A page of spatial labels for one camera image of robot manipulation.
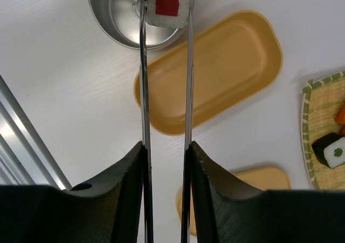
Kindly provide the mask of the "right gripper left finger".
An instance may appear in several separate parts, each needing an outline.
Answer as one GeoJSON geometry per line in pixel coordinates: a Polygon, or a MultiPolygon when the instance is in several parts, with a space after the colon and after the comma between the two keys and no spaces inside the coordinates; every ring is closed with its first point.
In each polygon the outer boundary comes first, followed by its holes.
{"type": "Polygon", "coordinates": [[[1,242],[136,242],[143,145],[71,190],[1,186],[1,242]]]}

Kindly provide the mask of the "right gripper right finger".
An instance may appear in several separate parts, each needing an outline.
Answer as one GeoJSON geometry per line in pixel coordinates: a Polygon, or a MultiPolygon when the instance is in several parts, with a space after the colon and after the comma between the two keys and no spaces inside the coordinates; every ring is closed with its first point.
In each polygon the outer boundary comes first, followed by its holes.
{"type": "Polygon", "coordinates": [[[344,242],[344,192],[260,190],[192,142],[198,242],[344,242]]]}

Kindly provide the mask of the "metal tongs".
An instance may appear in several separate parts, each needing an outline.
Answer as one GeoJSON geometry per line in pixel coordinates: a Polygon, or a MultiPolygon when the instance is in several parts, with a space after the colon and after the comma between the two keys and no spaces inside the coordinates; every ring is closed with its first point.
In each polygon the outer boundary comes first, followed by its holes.
{"type": "Polygon", "coordinates": [[[147,46],[146,46],[146,6],[144,0],[140,0],[140,99],[141,99],[141,124],[143,155],[143,198],[144,198],[144,221],[145,242],[154,241],[153,228],[153,195],[151,177],[151,144],[149,122],[149,86],[147,71],[147,46]]]}

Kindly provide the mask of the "green sushi roll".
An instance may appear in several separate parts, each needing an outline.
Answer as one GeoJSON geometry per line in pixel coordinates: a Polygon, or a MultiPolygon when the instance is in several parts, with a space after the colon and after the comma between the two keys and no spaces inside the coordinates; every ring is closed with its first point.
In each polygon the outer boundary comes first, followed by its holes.
{"type": "Polygon", "coordinates": [[[312,144],[312,149],[317,160],[334,169],[344,164],[344,136],[329,133],[312,144]]]}

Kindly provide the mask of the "red toy shrimp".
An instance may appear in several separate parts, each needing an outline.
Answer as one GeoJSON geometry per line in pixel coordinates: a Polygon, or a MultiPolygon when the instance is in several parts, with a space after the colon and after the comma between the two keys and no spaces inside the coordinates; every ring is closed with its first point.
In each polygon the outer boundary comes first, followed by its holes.
{"type": "Polygon", "coordinates": [[[337,117],[335,118],[335,122],[338,124],[345,124],[345,110],[342,109],[337,117]]]}

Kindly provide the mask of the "red sushi roll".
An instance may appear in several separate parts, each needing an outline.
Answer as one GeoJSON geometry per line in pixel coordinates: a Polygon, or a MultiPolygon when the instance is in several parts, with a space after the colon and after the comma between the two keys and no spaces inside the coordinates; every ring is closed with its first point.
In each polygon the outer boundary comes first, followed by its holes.
{"type": "Polygon", "coordinates": [[[188,23],[191,0],[144,0],[144,5],[149,25],[182,29],[188,23]]]}

